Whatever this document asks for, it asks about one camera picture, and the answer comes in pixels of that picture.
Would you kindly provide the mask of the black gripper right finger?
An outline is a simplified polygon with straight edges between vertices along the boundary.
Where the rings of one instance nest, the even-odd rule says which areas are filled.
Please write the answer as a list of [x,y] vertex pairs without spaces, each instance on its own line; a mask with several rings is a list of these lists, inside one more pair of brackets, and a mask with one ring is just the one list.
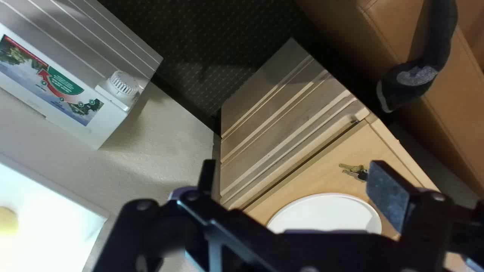
[[387,161],[371,161],[366,194],[396,231],[406,232],[412,226],[421,193],[419,187],[413,185]]

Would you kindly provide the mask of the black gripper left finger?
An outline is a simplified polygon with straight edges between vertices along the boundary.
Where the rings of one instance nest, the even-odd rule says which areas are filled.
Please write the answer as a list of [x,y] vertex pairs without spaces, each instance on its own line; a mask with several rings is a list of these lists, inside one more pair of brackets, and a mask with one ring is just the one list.
[[200,178],[197,188],[203,194],[212,196],[215,191],[215,184],[216,184],[216,166],[218,163],[213,158],[207,158],[203,161]]

